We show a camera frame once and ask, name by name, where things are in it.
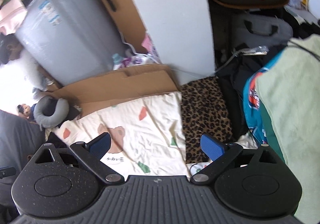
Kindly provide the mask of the white patterned bed sheet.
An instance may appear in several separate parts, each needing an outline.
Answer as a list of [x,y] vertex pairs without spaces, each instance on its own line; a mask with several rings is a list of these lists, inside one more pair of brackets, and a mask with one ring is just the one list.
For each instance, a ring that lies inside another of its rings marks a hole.
[[210,164],[185,162],[180,92],[152,95],[66,121],[53,132],[67,145],[89,142],[103,132],[111,148],[102,162],[123,176],[191,176]]

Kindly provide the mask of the grey laptop bag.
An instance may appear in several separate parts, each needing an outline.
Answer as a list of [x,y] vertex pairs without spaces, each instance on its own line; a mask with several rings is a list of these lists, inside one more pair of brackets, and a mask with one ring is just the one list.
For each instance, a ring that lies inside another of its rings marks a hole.
[[273,46],[293,37],[292,27],[277,17],[240,14],[232,18],[232,47]]

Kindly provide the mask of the teal printed garment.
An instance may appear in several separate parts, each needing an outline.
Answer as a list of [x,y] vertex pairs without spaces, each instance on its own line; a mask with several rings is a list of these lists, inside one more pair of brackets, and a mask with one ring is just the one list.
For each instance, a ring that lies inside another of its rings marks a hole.
[[248,78],[243,89],[243,107],[247,126],[257,145],[268,144],[284,161],[285,158],[272,128],[270,116],[257,91],[257,79],[268,72],[277,63],[281,55],[282,52],[276,54],[266,65]]

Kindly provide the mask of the brown cardboard sheet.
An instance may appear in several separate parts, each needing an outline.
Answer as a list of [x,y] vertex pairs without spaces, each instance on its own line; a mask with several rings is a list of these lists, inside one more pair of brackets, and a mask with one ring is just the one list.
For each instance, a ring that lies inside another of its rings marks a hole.
[[132,47],[124,43],[128,49],[124,56],[112,56],[111,71],[62,86],[52,92],[52,97],[77,104],[89,115],[121,102],[178,90],[168,66],[153,62],[147,55],[127,56]]

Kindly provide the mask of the small plush doll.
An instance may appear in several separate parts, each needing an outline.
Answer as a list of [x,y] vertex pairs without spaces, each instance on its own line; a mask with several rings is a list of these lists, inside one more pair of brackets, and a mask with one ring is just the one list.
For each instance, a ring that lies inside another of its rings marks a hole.
[[30,122],[35,122],[34,109],[36,104],[29,106],[27,104],[21,104],[17,106],[18,115]]

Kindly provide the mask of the dark grey pillow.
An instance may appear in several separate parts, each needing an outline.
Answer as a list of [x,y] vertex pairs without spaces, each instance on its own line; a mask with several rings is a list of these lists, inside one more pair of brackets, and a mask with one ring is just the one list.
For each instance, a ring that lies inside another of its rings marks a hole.
[[37,124],[1,111],[1,167],[14,167],[18,175],[45,141]]

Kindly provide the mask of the light green towel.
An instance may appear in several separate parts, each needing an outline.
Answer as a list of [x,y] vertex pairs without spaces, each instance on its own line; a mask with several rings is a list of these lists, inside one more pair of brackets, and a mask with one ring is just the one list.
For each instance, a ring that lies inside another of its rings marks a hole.
[[256,86],[285,163],[302,185],[295,216],[319,223],[319,36],[291,39]]

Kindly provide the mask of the leopard print skirt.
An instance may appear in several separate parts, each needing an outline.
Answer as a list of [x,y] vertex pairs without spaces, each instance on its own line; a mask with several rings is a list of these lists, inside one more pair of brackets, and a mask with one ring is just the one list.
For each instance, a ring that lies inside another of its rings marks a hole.
[[234,141],[231,121],[217,78],[194,80],[181,86],[182,132],[185,137],[185,162],[207,162],[201,150],[203,134],[223,143]]

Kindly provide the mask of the grey neck pillow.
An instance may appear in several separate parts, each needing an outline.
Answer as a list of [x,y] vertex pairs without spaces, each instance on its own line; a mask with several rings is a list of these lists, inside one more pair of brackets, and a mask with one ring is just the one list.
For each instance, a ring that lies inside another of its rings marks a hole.
[[65,99],[54,99],[45,96],[35,105],[33,116],[35,122],[42,130],[54,128],[61,124],[69,113],[69,103]]

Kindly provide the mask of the black garment pile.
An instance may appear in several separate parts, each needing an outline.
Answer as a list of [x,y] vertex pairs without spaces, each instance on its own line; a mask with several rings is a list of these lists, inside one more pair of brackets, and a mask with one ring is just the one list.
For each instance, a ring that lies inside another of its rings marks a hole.
[[50,132],[47,143],[52,143],[57,149],[67,148],[67,145],[53,132]]

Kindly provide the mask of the black folded clothes stack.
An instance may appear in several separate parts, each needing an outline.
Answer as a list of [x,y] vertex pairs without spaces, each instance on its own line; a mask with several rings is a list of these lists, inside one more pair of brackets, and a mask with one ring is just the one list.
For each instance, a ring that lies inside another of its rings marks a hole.
[[248,132],[243,109],[243,89],[246,81],[285,47],[283,44],[272,46],[266,55],[236,56],[217,72],[217,83],[225,100],[234,140],[237,141]]

